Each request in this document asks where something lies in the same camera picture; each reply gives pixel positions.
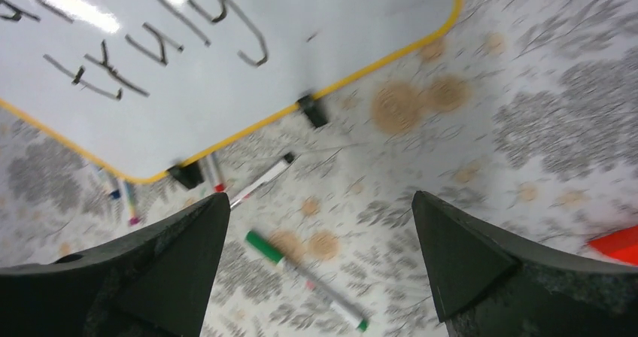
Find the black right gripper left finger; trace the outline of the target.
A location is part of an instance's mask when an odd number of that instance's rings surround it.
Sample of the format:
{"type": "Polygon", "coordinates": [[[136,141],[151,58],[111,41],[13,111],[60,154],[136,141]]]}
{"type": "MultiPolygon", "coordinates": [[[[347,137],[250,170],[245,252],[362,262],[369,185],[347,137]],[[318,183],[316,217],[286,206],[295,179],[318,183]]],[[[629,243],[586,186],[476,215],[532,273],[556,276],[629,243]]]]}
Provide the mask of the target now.
{"type": "Polygon", "coordinates": [[[229,225],[215,193],[50,264],[1,270],[3,336],[198,336],[229,225]]]}

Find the yellow framed whiteboard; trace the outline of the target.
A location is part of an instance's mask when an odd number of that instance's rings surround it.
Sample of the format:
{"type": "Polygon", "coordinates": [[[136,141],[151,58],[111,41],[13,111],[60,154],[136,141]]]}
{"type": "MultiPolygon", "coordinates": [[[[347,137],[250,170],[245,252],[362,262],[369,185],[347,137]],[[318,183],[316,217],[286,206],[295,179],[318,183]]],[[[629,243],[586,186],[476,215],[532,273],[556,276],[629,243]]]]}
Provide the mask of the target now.
{"type": "Polygon", "coordinates": [[[1,106],[150,183],[444,35],[462,0],[1,0],[1,106]]]}

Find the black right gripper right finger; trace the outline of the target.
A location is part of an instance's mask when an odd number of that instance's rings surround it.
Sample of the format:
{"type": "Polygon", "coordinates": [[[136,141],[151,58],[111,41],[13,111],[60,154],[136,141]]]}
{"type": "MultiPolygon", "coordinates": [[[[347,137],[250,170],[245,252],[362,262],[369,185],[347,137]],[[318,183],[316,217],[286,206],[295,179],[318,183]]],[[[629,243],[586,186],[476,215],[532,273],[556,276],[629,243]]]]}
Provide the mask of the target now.
{"type": "Polygon", "coordinates": [[[569,254],[418,191],[412,213],[451,336],[635,336],[637,270],[569,254]]]}

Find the black capped marker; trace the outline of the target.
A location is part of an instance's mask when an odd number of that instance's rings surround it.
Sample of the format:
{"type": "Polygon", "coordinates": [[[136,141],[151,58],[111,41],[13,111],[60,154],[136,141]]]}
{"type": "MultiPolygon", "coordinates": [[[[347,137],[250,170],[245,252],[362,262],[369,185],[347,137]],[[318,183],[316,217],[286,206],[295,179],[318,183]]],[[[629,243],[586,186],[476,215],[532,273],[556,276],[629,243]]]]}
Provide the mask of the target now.
{"type": "Polygon", "coordinates": [[[290,167],[295,159],[296,155],[292,152],[286,153],[279,158],[277,162],[259,174],[251,183],[237,192],[236,195],[230,199],[230,209],[232,210],[236,208],[256,190],[274,181],[290,167]]]}

